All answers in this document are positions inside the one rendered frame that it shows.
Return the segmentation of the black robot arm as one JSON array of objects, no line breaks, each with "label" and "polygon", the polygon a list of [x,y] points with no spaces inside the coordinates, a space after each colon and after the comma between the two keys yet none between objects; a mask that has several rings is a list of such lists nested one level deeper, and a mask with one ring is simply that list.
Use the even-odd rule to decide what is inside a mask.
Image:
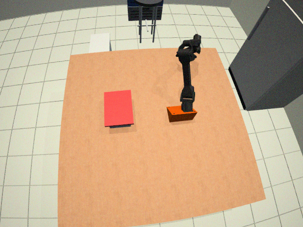
[{"label": "black robot arm", "polygon": [[[201,52],[201,36],[194,35],[193,39],[184,40],[178,48],[178,59],[182,64],[184,88],[180,95],[181,110],[183,112],[193,112],[193,102],[195,100],[194,86],[191,85],[191,70],[190,62],[194,61],[197,56],[194,53],[200,54]],[[191,49],[184,49],[186,46]]]}]

